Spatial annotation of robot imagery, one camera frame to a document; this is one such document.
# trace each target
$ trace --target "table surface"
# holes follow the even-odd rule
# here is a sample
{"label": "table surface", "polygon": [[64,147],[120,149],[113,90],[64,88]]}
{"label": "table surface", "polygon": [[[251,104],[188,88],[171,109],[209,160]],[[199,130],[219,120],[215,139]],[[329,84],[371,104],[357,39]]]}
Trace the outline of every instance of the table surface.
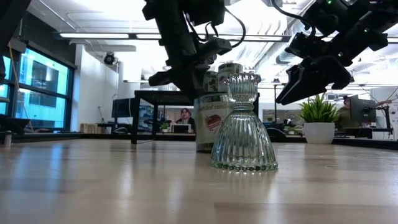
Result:
{"label": "table surface", "polygon": [[194,142],[0,149],[1,223],[397,223],[398,154],[274,144],[279,170],[209,167]]}

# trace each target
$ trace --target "security camera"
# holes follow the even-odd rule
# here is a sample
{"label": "security camera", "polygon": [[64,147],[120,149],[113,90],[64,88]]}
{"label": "security camera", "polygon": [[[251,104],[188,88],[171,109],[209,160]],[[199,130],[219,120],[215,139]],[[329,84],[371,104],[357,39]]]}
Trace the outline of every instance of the security camera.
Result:
{"label": "security camera", "polygon": [[115,65],[118,62],[118,58],[114,56],[114,52],[106,53],[104,63],[107,65]]}

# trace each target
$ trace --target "ribbed glass vase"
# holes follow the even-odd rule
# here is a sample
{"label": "ribbed glass vase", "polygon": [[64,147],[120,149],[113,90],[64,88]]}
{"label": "ribbed glass vase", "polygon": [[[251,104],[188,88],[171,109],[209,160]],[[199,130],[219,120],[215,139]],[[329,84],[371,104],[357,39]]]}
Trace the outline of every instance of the ribbed glass vase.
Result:
{"label": "ribbed glass vase", "polygon": [[248,73],[231,74],[226,79],[233,111],[220,127],[211,152],[212,167],[236,171],[278,167],[267,131],[253,112],[260,81],[259,75]]}

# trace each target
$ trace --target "white plant pot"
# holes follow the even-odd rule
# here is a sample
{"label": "white plant pot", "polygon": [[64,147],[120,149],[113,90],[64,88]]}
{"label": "white plant pot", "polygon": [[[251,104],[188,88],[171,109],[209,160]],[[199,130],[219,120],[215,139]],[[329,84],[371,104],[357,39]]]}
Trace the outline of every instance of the white plant pot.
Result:
{"label": "white plant pot", "polygon": [[335,137],[335,124],[305,123],[304,135],[309,144],[331,144]]}

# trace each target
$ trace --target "green plant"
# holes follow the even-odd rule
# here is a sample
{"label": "green plant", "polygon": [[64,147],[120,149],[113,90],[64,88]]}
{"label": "green plant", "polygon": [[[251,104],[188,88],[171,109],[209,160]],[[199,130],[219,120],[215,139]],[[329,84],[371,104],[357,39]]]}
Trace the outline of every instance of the green plant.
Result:
{"label": "green plant", "polygon": [[325,94],[317,95],[315,98],[309,98],[307,103],[300,104],[301,113],[299,117],[307,123],[332,123],[337,121],[339,112],[334,104],[325,99]]}
{"label": "green plant", "polygon": [[161,129],[167,129],[169,128],[169,124],[168,123],[163,123],[162,125],[160,125]]}

